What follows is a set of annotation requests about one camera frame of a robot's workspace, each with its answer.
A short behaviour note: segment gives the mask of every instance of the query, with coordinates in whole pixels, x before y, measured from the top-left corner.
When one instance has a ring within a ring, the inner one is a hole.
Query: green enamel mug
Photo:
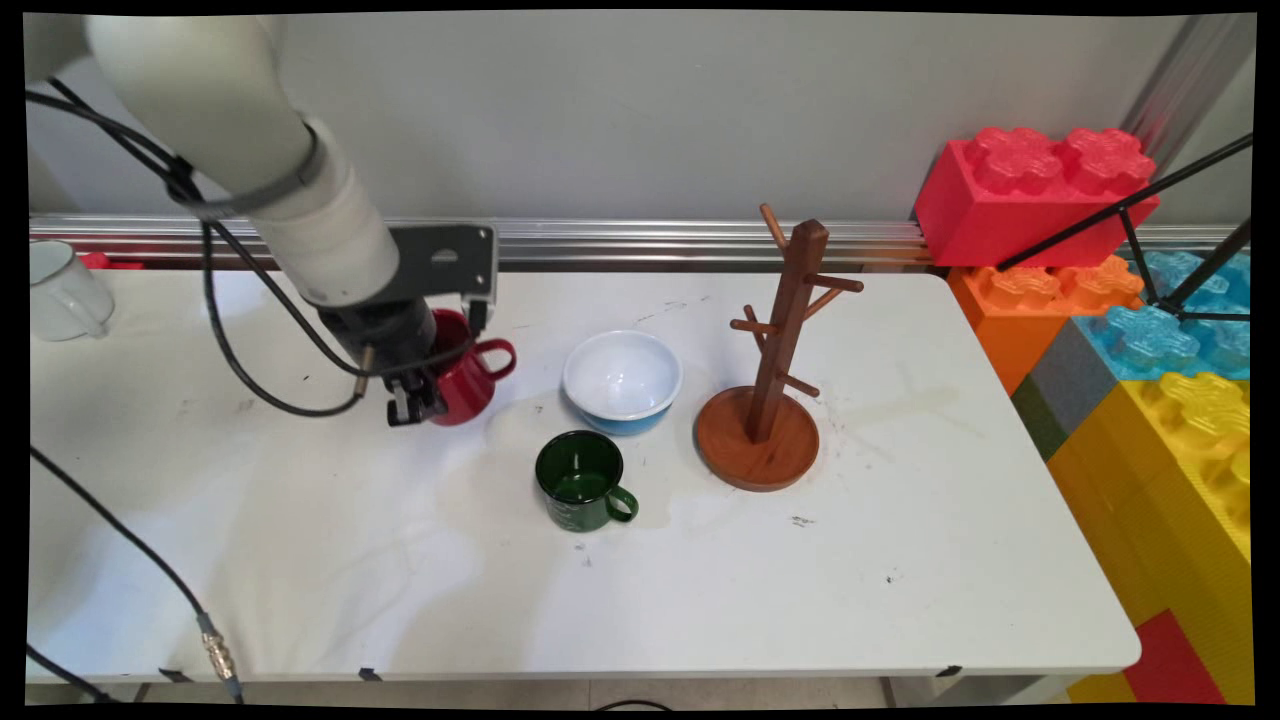
[[[640,503],[622,489],[622,451],[591,430],[572,430],[552,438],[534,464],[538,486],[552,520],[575,533],[589,533],[612,518],[630,523]]]

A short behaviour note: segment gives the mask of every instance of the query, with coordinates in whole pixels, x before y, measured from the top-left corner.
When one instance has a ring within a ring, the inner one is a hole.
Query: giant toy brick
[[[1057,419],[1053,418],[1053,411],[1044,402],[1039,388],[1036,387],[1036,380],[1032,378],[1024,379],[1023,384],[1018,386],[1018,389],[1014,391],[1014,395],[1009,400],[1012,401],[1014,410],[1021,418],[1023,427],[1027,428],[1027,434],[1032,436],[1032,443],[1036,445],[1036,450],[1041,454],[1041,460],[1047,462],[1059,452],[1062,443],[1066,442],[1066,433],[1062,432],[1061,425],[1057,424]]]
[[[1165,373],[1249,378],[1248,323],[1212,322],[1203,331],[1152,306],[1111,307],[1098,318],[1071,318],[1030,372],[1062,432],[1071,434],[1121,380],[1157,380]],[[1233,329],[1222,329],[1236,325]],[[1231,340],[1201,342],[1197,334]]]
[[[986,128],[947,142],[915,201],[933,264],[998,265],[1147,184],[1156,164],[1119,129],[1078,128],[1062,142],[1016,128]],[[1134,224],[1158,200],[1129,210]],[[1093,266],[1125,241],[1116,217],[1030,258],[1027,266]]]
[[[1139,625],[1138,639],[1142,659],[1124,671],[1138,702],[1225,702],[1172,612],[1161,612]]]
[[[1201,264],[1190,252],[1149,252],[1147,268],[1156,292],[1169,295]],[[1185,302],[1193,313],[1249,313],[1249,256],[1235,255],[1204,281]],[[1183,332],[1201,343],[1201,359],[1228,378],[1242,379],[1238,368],[1249,364],[1249,323],[1238,320],[1187,320]]]
[[[1133,543],[1098,493],[1097,486],[1105,484],[1107,477],[1097,475],[1084,462],[1084,454],[1076,443],[1076,436],[1071,436],[1047,462],[1048,471],[1129,621],[1137,628],[1167,610],[1169,603],[1161,598]]]
[[[1097,415],[1128,450],[1119,473],[1137,479],[1116,521],[1226,700],[1253,702],[1249,406],[1240,387],[1207,373],[1123,382]]]
[[[987,352],[1005,392],[1012,395],[1062,323],[1101,315],[1114,305],[1140,306],[1142,278],[1112,255],[1096,268],[954,268],[956,301]]]
[[[1240,383],[1208,373],[1120,382],[1050,470],[1130,619],[1167,606],[1226,700],[1253,702],[1249,406]]]
[[[1129,680],[1124,673],[1114,675],[1089,675],[1071,685],[1066,694],[1073,703],[1084,702],[1135,702],[1138,698],[1129,687]]]

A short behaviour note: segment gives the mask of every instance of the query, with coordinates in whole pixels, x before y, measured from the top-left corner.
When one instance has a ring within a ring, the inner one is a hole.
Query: red lego block
[[[1226,705],[1171,610],[1138,625],[1142,659],[1124,671],[1138,702]]]
[[[1062,142],[1016,128],[952,140],[915,201],[933,264],[997,265],[1020,250],[1140,190],[1156,170],[1133,136],[1078,128]],[[1134,205],[1137,225],[1160,205]],[[1023,266],[1096,266],[1124,242],[1120,218],[1083,231]]]

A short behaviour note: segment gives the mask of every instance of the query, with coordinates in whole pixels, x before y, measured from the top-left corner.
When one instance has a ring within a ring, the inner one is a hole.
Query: white table
[[[767,315],[774,275],[503,274],[486,337],[516,343],[516,373],[471,423],[397,429],[376,383],[330,419],[256,401],[214,343],[198,273],[100,275],[116,297],[105,340],[31,342],[32,442],[178,569],[243,680],[957,665],[1021,676],[968,682],[1000,701],[1138,659],[938,278],[863,275],[806,324],[792,373],[822,389],[800,398],[822,450],[796,486],[755,495],[712,477],[691,436],[707,398],[753,380],[753,340],[728,320],[746,302]],[[351,392],[250,273],[218,286],[262,386],[312,407]],[[584,427],[558,391],[568,351],[616,328],[668,342],[685,386],[657,428],[617,438],[637,519],[572,534],[545,516],[532,462]],[[35,461],[31,478],[28,639],[92,680],[212,680],[168,579]],[[27,678],[47,675],[28,661]]]

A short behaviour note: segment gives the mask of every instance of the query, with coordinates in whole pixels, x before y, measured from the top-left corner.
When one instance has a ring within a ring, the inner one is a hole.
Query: cable connector
[[[244,691],[241,688],[239,678],[236,675],[236,661],[232,660],[232,651],[227,648],[223,635],[214,626],[212,619],[209,618],[207,612],[202,612],[196,616],[196,621],[200,624],[200,641],[205,644],[205,652],[209,653],[209,662],[214,666],[214,674],[223,682],[227,692],[233,698],[243,697]]]
[[[365,346],[365,352],[361,354],[361,356],[360,356],[360,369],[364,370],[364,372],[366,372],[366,373],[369,370],[372,370],[374,369],[374,356],[375,355],[376,355],[376,350],[374,350],[374,346],[372,345],[366,345]],[[356,397],[365,397],[365,391],[366,389],[369,389],[369,375],[358,375],[358,377],[356,377],[356,389],[355,389]]]

